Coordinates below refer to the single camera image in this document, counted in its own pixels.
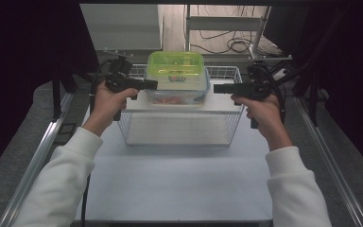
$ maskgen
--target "wire basket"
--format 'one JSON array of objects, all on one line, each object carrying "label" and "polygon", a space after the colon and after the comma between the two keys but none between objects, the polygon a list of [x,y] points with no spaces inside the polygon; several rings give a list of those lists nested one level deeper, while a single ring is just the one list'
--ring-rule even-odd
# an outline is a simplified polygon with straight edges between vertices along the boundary
[{"label": "wire basket", "polygon": [[[133,65],[130,76],[142,79],[147,66]],[[207,66],[211,84],[238,83],[234,66]],[[118,122],[128,145],[229,146],[237,128],[242,106],[234,106],[230,95],[208,93],[199,108],[166,108],[147,104],[140,92],[137,104],[128,102]],[[138,106],[129,108],[130,104]]]}]

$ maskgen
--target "black gripper controller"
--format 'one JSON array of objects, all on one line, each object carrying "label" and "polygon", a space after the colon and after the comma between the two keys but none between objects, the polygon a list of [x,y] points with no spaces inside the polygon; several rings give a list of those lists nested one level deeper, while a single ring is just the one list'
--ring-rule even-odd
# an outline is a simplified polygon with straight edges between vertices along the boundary
[{"label": "black gripper controller", "polygon": [[[225,83],[214,84],[214,93],[217,94],[234,94],[236,96],[247,97],[251,100],[262,101],[271,93],[269,81],[263,79],[258,74],[262,73],[254,67],[248,68],[250,78],[244,83]],[[251,128],[258,129],[258,122],[253,118]]]},{"label": "black gripper controller", "polygon": [[[117,60],[113,60],[109,67],[109,75],[107,75],[105,85],[113,93],[120,93],[128,88],[137,90],[157,90],[158,81],[150,79],[134,79],[128,77],[132,64],[126,61],[126,58],[119,56]],[[136,100],[137,96],[133,96],[131,100]],[[113,117],[114,121],[119,121],[121,111],[119,110]]]}]

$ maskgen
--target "hand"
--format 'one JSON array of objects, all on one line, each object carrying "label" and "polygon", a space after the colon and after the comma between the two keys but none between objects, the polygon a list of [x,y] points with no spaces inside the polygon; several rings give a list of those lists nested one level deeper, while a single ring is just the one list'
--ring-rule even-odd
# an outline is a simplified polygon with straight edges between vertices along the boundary
[{"label": "hand", "polygon": [[232,95],[232,100],[247,106],[247,117],[255,118],[258,130],[267,139],[269,150],[292,146],[279,114],[279,102],[276,96],[270,95],[263,101],[250,100]]},{"label": "hand", "polygon": [[126,98],[136,96],[138,92],[129,88],[120,93],[113,93],[105,86],[105,81],[101,82],[96,88],[94,110],[82,128],[101,136],[113,122],[113,116],[119,110],[126,109]]}]

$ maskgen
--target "black curtain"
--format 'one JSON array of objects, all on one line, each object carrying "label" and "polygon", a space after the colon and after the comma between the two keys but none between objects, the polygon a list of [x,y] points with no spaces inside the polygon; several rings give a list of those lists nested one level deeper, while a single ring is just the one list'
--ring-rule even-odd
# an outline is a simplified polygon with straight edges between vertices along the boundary
[{"label": "black curtain", "polygon": [[0,1],[0,156],[33,102],[60,72],[94,72],[95,50],[75,1]]},{"label": "black curtain", "polygon": [[363,2],[352,3],[320,61],[326,108],[363,155]]}]

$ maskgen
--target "white sleeve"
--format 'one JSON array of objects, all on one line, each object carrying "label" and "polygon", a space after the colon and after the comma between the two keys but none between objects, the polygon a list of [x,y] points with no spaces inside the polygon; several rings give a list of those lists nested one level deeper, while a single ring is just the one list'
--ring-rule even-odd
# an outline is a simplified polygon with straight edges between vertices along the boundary
[{"label": "white sleeve", "polygon": [[102,140],[78,128],[57,147],[26,196],[13,226],[70,226]]},{"label": "white sleeve", "polygon": [[267,154],[275,227],[332,226],[314,172],[305,168],[297,147]]}]

